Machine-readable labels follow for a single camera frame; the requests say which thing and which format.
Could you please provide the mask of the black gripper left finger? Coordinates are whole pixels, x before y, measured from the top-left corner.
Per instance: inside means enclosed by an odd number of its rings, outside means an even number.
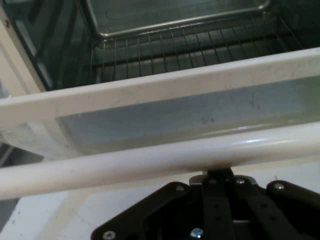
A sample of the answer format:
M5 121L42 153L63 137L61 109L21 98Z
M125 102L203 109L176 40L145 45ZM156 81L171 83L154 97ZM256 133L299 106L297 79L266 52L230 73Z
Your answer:
M96 228L92 240L234 240L231 169L170 182Z

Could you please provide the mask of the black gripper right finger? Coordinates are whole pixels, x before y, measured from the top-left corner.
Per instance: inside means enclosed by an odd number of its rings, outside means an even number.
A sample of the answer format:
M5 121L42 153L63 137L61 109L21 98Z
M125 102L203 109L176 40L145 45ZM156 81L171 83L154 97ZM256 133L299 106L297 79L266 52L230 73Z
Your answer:
M285 180L274 180L262 188L244 175L235 177L234 190L266 239L320 238L319 193Z

